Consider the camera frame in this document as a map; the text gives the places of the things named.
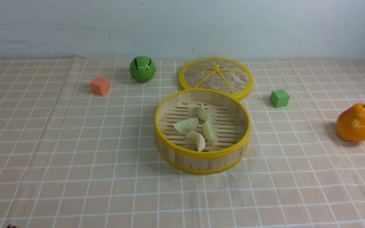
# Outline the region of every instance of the beige tablecloth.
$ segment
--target beige tablecloth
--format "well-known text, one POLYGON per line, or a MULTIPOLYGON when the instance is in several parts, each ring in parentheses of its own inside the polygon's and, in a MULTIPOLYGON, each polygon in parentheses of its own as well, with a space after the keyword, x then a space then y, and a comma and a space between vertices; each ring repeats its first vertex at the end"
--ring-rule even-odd
POLYGON ((129 60, 0 59, 0 227, 365 227, 365 142, 333 131, 365 102, 365 61, 240 61, 255 84, 245 158, 188 175, 153 138, 160 101, 187 61, 155 61, 146 84, 129 60), (92 95, 96 76, 112 83, 92 95), (271 91, 291 95, 287 107, 271 91))

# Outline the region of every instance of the toy fruit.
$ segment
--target toy fruit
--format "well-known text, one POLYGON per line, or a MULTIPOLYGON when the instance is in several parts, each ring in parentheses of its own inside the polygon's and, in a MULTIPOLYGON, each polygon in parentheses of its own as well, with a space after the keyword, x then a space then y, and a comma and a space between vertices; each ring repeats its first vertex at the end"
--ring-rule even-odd
POLYGON ((342 112, 336 121, 337 134, 342 140, 365 141, 365 104, 358 103, 342 112))
POLYGON ((151 58, 138 56, 131 61, 129 72, 137 82, 148 82, 155 76, 156 65, 151 58))

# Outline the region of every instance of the white dumpling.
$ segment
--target white dumpling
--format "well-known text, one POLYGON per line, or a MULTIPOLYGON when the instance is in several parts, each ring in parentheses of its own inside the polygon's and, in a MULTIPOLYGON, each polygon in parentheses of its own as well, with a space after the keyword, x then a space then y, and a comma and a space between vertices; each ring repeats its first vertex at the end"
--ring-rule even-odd
POLYGON ((191 138, 195 146, 197 147, 198 152, 203 151, 205 148, 205 138, 200 133, 196 131, 190 131, 187 137, 191 138))
POLYGON ((201 104, 201 107, 197 108, 197 117, 202 121, 207 121, 209 114, 205 110, 204 105, 201 104))
POLYGON ((203 128, 204 137, 207 141, 218 141, 219 138, 216 135, 215 127, 213 126, 212 119, 209 117, 204 123, 203 128))
POLYGON ((181 134, 188 134, 190 131, 194 131, 195 128, 198 126, 198 118, 190 118, 183 121, 178 121, 177 123, 174 123, 174 128, 181 134))

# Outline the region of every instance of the orange pear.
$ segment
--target orange pear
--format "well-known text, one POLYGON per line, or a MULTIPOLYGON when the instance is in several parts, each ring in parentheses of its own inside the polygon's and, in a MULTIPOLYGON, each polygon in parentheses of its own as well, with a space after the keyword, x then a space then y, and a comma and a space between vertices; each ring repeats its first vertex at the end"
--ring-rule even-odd
POLYGON ((342 140, 365 141, 365 104, 358 103, 342 112, 336 121, 337 134, 342 140))

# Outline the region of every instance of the wooden block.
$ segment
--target wooden block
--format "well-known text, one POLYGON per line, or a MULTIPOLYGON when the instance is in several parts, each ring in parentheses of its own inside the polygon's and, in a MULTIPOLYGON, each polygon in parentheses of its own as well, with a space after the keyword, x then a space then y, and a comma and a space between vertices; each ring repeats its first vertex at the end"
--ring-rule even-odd
POLYGON ((96 77, 94 80, 90 82, 91 91, 96 94, 103 96, 110 90, 109 81, 105 78, 96 77))

